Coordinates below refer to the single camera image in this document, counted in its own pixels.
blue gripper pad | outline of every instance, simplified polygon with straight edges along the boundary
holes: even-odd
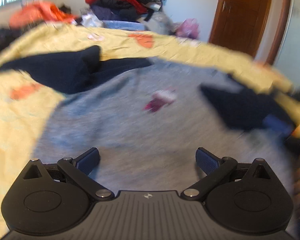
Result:
[[[195,161],[199,168],[207,175],[219,168],[222,164],[222,160],[211,152],[200,147],[195,153]]]
[[[89,175],[89,173],[98,166],[100,162],[100,154],[97,148],[91,148],[85,153],[81,154],[79,157],[72,161],[73,166],[78,170],[82,171],[84,174]]]

triangular cutout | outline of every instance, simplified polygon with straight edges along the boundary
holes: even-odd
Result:
[[[270,179],[270,176],[263,165],[259,164],[253,174],[255,178]]]
[[[38,166],[32,165],[27,171],[27,173],[25,174],[25,176],[23,177],[23,179],[35,179],[40,177],[42,177],[42,175],[38,169]]]

pink and white graphic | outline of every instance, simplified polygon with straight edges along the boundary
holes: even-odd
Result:
[[[152,95],[152,100],[145,106],[143,110],[149,110],[154,113],[157,112],[161,107],[170,105],[177,99],[175,90],[158,90]]]

orange print on bedsheet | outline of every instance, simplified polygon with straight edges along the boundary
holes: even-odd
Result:
[[[36,83],[36,84],[24,85],[20,88],[13,89],[10,93],[10,98],[13,100],[25,99],[29,95],[38,91],[42,86],[43,86],[42,84]]]
[[[152,35],[134,33],[134,34],[129,34],[128,37],[135,38],[137,40],[137,43],[140,46],[145,47],[147,49],[151,49],[154,45],[154,40]]]

gray ribbed plate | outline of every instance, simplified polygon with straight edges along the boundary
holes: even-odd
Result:
[[[54,236],[26,236],[12,231],[4,240],[292,240],[286,232],[247,236],[229,231],[205,212],[201,203],[181,199],[176,191],[121,191],[97,203],[74,228]]]

